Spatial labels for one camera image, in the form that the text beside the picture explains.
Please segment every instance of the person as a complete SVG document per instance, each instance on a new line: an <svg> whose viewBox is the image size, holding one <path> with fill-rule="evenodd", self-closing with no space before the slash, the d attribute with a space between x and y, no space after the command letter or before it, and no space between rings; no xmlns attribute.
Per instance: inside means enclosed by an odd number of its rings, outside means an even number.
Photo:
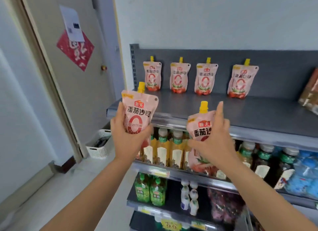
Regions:
<svg viewBox="0 0 318 231"><path fill-rule="evenodd" d="M124 105L119 103L116 117L111 120L115 158L68 205L55 215L42 231L94 230L128 171L142 142L150 136L149 125L138 134L125 131ZM223 102L217 106L211 135L204 142L189 140L231 179L249 209L265 230L317 231L318 228L302 213L272 189L262 178L247 168L237 157L229 134L230 121L223 117Z"/></svg>

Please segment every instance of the white tile floor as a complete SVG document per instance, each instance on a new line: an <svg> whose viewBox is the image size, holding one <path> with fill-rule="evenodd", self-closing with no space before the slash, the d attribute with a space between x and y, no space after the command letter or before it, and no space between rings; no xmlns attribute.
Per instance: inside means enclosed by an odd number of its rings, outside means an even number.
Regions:
<svg viewBox="0 0 318 231"><path fill-rule="evenodd" d="M21 206L8 231L39 230L76 197L113 158L112 150L106 160L87 158L76 164L68 173L56 174ZM129 231L133 208L126 206L126 200L136 174L133 170L126 173L96 231Z"/></svg>

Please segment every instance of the door frame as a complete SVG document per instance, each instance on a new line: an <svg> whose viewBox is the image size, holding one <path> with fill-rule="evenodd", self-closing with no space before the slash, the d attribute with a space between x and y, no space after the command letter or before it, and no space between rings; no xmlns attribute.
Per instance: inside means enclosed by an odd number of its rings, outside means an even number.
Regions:
<svg viewBox="0 0 318 231"><path fill-rule="evenodd" d="M60 92L60 88L56 81L52 65L43 47L39 33L36 28L34 19L30 13L30 9L26 0L8 0L15 17L18 19L20 30L28 42L34 60L39 67L41 77L48 94L53 102L56 113L63 125L63 128L72 145L73 154L77 163L88 156L87 149L84 145L80 145L78 137L74 130L74 126L67 112L65 102Z"/></svg>

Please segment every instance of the red diamond paper decoration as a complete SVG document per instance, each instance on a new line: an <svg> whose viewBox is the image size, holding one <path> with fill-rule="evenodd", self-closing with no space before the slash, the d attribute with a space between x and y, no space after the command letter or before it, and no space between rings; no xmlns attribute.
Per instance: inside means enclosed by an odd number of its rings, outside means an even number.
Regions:
<svg viewBox="0 0 318 231"><path fill-rule="evenodd" d="M56 46L66 54L81 70L85 71L90 57L92 56L94 45L82 31L85 42L70 41L66 30L58 40Z"/></svg>

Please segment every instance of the forearm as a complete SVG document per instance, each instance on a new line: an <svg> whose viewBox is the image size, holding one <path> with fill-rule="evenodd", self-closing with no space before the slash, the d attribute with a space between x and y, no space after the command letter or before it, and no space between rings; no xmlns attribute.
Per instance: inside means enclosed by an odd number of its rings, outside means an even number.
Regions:
<svg viewBox="0 0 318 231"><path fill-rule="evenodd" d="M41 230L94 230L131 163L114 159L94 180Z"/></svg>
<svg viewBox="0 0 318 231"><path fill-rule="evenodd" d="M242 163L234 162L225 173L265 230L318 230L302 213Z"/></svg>

